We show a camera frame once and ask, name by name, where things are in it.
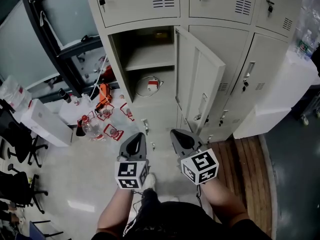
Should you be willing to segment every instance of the white tile floor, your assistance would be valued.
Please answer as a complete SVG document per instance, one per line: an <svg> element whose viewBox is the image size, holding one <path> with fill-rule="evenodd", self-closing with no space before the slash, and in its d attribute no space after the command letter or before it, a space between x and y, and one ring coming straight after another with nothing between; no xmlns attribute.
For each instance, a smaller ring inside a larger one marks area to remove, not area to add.
<svg viewBox="0 0 320 240"><path fill-rule="evenodd" d="M35 162L30 166L27 160L19 163L16 157L8 159L5 155L5 168L13 163L17 170L25 171L29 177L38 174L39 188L49 192L48 196L40 195L38 198L45 214L41 214L35 205L25 209L27 223L22 227L23 234L29 235L29 221L51 220L56 230L64 231L64 234L55 236L55 239L91 239L101 212L117 188L114 162L120 145L136 132L138 128L132 123L127 125L119 142L111 138L104 142L93 142L75 137L70 147L55 147L50 144L48 150L42 149L38 154L42 168L38 168ZM7 147L8 144L4 147L4 153L7 152ZM181 202L199 205L196 186L180 173L177 155L173 150L148 153L147 159L151 166L150 172L155 173L157 178L156 191L160 201L168 201L176 196ZM140 198L140 195L135 194L133 201ZM211 211L204 198L202 204L206 211ZM130 219L135 215L131 209ZM48 228L43 230L46 233L53 231Z"/></svg>

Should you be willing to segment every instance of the wooden floor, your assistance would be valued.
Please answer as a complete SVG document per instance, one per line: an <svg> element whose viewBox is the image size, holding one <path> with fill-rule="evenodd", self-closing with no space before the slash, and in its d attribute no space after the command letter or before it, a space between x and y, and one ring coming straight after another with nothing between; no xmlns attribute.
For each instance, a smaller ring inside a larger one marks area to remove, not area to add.
<svg viewBox="0 0 320 240"><path fill-rule="evenodd" d="M250 219L271 237L270 186L259 138L228 139L208 146L219 162L219 180L241 199Z"/></svg>

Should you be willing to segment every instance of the human arm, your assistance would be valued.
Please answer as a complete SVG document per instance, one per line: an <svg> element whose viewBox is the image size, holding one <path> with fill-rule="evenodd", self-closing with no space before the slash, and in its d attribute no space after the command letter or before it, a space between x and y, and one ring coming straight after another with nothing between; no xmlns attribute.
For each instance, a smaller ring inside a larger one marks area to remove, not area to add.
<svg viewBox="0 0 320 240"><path fill-rule="evenodd" d="M214 213L223 224L231 228L237 222L249 219L242 202L217 178L201 184L201 189Z"/></svg>
<svg viewBox="0 0 320 240"><path fill-rule="evenodd" d="M118 239L121 238L128 222L133 198L134 194L130 189L117 188L100 215L96 232L107 232Z"/></svg>

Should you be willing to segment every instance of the black office chair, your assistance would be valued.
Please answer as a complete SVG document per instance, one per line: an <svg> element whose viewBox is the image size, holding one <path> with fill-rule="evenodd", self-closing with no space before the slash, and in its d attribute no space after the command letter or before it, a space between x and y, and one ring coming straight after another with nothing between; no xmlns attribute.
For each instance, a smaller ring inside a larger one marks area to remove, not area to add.
<svg viewBox="0 0 320 240"><path fill-rule="evenodd" d="M41 168L36 151L41 148L47 149L48 146L45 144L37 146L39 136L31 137L31 130L15 120L12 116L15 111L6 101L0 99L0 106L2 106L0 109L0 136L15 149L15 153L10 152L9 148L7 149L8 158L15 156L22 163L29 154L28 164L32 164L31 158L34 157L37 166Z"/></svg>
<svg viewBox="0 0 320 240"><path fill-rule="evenodd" d="M36 179L39 179L39 176L35 174L30 185L25 172L16 170L12 163L8 166L8 171L11 170L16 172L16 174L12 175L0 171L0 198L10 200L14 202L17 207L23 208L33 206L31 203L33 199L36 207L44 214L45 211L40 208L36 194L45 194L47 196L48 192L35 190Z"/></svg>

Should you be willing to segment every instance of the open locker door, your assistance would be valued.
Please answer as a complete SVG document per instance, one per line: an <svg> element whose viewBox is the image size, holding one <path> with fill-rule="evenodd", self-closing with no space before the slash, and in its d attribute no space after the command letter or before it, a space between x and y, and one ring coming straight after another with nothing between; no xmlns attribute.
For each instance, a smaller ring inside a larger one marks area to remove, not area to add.
<svg viewBox="0 0 320 240"><path fill-rule="evenodd" d="M180 26L174 27L176 101L191 130L204 126L226 64Z"/></svg>

